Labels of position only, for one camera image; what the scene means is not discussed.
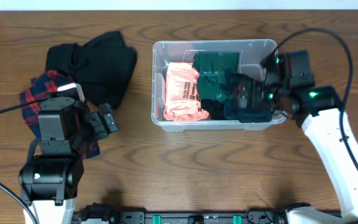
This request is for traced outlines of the black garment with tape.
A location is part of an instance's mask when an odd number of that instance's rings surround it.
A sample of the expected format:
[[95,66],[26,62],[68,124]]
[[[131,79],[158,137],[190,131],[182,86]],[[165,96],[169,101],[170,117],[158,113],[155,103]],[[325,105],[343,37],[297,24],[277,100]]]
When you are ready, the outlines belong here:
[[201,108],[209,113],[212,120],[226,120],[224,104],[218,100],[202,99]]

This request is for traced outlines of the navy garment with tape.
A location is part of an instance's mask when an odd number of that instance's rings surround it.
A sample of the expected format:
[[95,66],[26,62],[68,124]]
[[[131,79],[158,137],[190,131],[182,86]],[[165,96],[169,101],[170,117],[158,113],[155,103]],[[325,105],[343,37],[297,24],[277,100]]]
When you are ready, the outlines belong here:
[[243,73],[227,71],[224,116],[240,123],[266,123],[272,120],[265,85]]

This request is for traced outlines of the salmon pink printed t-shirt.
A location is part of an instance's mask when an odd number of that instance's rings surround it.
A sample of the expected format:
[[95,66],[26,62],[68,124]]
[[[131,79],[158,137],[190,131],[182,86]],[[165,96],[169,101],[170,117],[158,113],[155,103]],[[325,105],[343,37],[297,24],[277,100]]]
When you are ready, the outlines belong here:
[[192,63],[170,62],[166,74],[163,116],[168,121],[198,121],[209,117],[197,91],[199,73]]

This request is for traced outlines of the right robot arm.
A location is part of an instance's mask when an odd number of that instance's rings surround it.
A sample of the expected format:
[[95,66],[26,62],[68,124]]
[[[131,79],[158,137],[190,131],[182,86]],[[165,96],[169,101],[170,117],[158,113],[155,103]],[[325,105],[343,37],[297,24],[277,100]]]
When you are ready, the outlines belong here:
[[346,100],[332,86],[316,86],[305,51],[267,57],[263,81],[240,75],[239,105],[252,119],[278,110],[292,115],[311,141],[335,189],[340,216],[307,203],[284,208],[277,223],[358,223],[358,142]]

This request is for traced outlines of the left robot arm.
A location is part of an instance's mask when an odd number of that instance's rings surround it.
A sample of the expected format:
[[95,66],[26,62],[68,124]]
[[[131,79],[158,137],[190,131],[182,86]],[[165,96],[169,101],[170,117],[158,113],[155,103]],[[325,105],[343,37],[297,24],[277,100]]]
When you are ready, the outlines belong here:
[[70,97],[43,101],[38,114],[41,153],[28,158],[19,172],[21,199],[38,223],[70,223],[83,158],[91,145],[118,130],[111,106],[91,112]]

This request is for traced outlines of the large black garment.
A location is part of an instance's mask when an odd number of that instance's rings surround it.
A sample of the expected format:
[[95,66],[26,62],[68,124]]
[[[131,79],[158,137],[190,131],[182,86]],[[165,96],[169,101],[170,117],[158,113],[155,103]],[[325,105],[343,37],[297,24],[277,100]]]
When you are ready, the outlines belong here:
[[125,44],[120,31],[101,34],[83,45],[60,44],[49,48],[46,70],[73,77],[85,99],[95,106],[120,107],[137,63],[137,52]]

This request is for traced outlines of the red navy plaid shirt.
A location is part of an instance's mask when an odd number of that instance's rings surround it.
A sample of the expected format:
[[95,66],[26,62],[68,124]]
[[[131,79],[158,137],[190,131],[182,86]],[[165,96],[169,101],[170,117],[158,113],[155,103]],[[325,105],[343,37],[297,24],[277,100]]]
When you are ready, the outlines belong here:
[[[20,102],[22,104],[31,101],[46,98],[49,93],[57,92],[57,88],[69,83],[73,83],[71,76],[63,75],[55,70],[47,70],[39,77],[32,78],[30,87],[20,93]],[[36,138],[41,138],[38,113],[40,111],[39,103],[33,103],[22,108],[22,117],[25,124],[34,133]]]

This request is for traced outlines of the dark green garment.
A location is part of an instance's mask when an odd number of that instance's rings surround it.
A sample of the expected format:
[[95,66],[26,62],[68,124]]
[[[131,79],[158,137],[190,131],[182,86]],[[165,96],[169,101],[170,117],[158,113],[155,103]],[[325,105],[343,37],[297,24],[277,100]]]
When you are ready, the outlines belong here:
[[198,52],[193,69],[199,73],[197,91],[200,98],[225,103],[234,95],[240,78],[237,76],[239,52]]

